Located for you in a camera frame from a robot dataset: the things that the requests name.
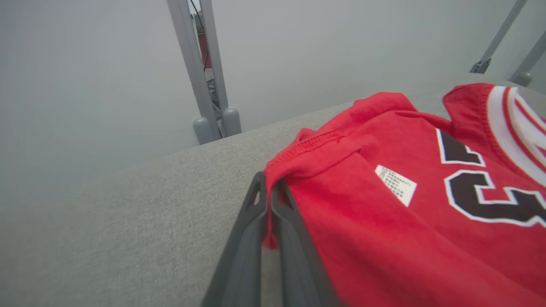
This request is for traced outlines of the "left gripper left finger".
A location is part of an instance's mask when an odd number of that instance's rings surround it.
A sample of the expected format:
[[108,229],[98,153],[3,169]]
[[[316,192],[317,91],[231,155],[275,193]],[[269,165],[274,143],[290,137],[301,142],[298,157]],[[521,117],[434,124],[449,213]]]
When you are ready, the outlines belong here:
[[251,181],[201,306],[261,305],[261,243],[266,228],[267,182],[260,171]]

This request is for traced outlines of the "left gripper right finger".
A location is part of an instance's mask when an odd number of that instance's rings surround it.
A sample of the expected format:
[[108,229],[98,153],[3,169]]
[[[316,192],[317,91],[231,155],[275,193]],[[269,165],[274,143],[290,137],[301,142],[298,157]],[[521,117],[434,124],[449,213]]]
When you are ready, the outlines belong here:
[[337,295],[285,180],[271,191],[273,233],[279,242],[285,307],[340,307]]

